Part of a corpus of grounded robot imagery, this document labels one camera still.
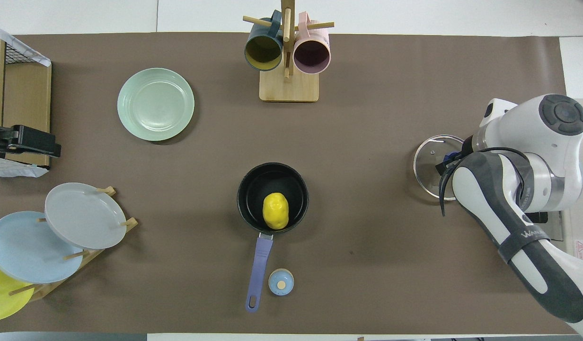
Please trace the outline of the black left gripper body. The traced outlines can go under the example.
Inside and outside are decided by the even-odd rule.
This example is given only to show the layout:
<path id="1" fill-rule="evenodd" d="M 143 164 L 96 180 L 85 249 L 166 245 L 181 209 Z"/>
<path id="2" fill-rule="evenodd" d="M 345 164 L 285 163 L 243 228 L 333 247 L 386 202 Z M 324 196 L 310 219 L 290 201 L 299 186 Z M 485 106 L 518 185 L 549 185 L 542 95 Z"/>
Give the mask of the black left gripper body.
<path id="1" fill-rule="evenodd" d="M 56 144 L 53 134 L 24 125 L 0 126 L 0 154 L 34 153 Z"/>

